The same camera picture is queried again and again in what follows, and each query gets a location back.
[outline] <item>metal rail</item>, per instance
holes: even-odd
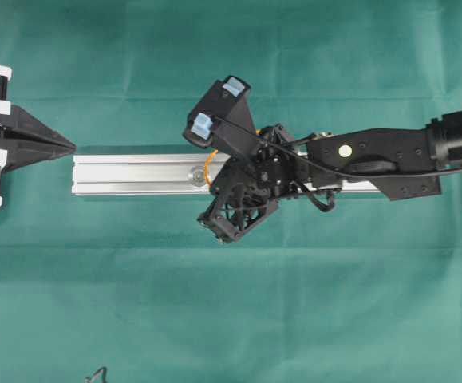
[[[226,154],[208,166],[214,179]],[[207,154],[77,155],[73,157],[75,195],[207,194],[203,166]],[[377,192],[369,182],[344,183],[342,192]]]

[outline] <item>black pointed tool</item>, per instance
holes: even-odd
[[[6,158],[5,164],[0,164],[0,178],[3,172],[55,160],[75,150],[73,143],[17,105],[10,106],[10,114],[0,114],[0,153]]]
[[[4,172],[72,154],[76,146],[24,109],[12,105],[0,114],[0,149],[7,150]]]

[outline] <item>green cloth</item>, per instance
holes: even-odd
[[[423,128],[462,109],[462,1],[0,0],[9,99],[81,149],[186,145],[216,79],[258,127]],[[80,198],[72,158],[4,175],[0,381],[462,382],[462,175],[304,199],[240,243],[209,196]]]

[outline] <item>black cable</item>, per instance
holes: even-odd
[[[85,383],[94,383],[100,375],[101,375],[101,383],[107,383],[106,367],[101,367],[91,377],[86,377]]]
[[[367,179],[367,180],[372,180],[372,179],[379,179],[379,178],[393,178],[393,177],[398,177],[398,178],[412,178],[412,177],[431,177],[431,176],[447,176],[450,174],[456,174],[456,173],[461,173],[462,168],[457,168],[457,169],[445,169],[445,170],[436,170],[436,171],[430,171],[430,172],[402,172],[402,173],[381,173],[381,174],[370,174],[370,173],[348,173],[348,172],[340,172],[338,170],[335,170],[325,164],[320,164],[315,161],[309,160],[308,158],[305,158],[304,156],[300,156],[296,154],[295,152],[292,152],[288,148],[284,148],[282,145],[275,144],[273,142],[270,142],[266,138],[263,138],[261,136],[257,136],[253,132],[249,132],[246,130],[243,126],[240,126],[238,124],[235,124],[234,122],[231,122],[229,120],[225,120],[224,118],[218,117],[218,116],[213,116],[216,120],[225,122],[227,124],[230,124],[242,131],[244,131],[246,134],[249,134],[253,137],[255,137],[257,140],[261,140],[262,142],[266,142],[267,144],[271,145],[273,148],[277,148],[278,150],[285,152],[289,154],[290,156],[295,157],[296,159],[305,162],[306,164],[309,164],[310,166],[314,168],[318,168],[320,170],[323,170],[324,172],[336,174],[341,177],[347,177],[347,178],[357,178],[357,179]]]
[[[305,184],[294,182],[296,186],[302,189],[302,194],[305,195],[309,201],[317,207],[320,211],[327,213],[328,211],[332,210],[335,207],[335,198],[334,198],[334,191],[331,189],[326,189],[326,203],[321,202],[319,199],[314,197],[314,194]]]

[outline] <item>white dot marker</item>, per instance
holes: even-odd
[[[349,145],[342,145],[339,148],[339,156],[347,158],[351,156],[351,153],[353,153],[353,149]]]

